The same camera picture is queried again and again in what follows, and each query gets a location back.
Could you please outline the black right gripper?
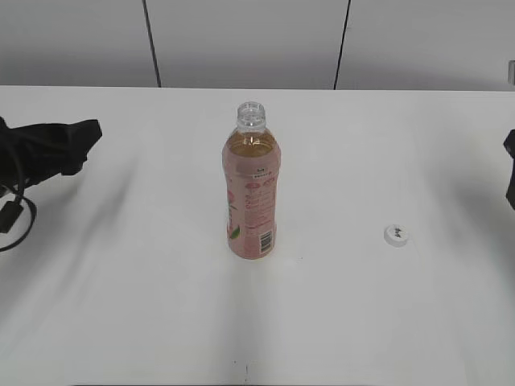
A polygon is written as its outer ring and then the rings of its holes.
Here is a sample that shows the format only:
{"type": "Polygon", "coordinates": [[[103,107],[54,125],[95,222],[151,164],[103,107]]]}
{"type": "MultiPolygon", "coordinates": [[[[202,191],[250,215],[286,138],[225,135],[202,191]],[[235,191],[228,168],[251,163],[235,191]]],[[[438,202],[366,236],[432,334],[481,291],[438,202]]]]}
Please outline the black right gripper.
{"type": "Polygon", "coordinates": [[[504,148],[511,158],[512,169],[506,191],[506,199],[512,209],[515,209],[515,130],[512,129],[504,141],[504,148]]]}

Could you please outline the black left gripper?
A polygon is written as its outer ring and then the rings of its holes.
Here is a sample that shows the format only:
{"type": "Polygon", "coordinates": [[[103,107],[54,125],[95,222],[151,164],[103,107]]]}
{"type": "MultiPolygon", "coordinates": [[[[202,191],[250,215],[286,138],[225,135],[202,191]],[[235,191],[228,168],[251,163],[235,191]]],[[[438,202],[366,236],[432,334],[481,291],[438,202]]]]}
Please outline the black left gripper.
{"type": "Polygon", "coordinates": [[[1,183],[27,189],[56,175],[75,175],[101,136],[97,120],[15,128],[1,120],[1,183]]]}

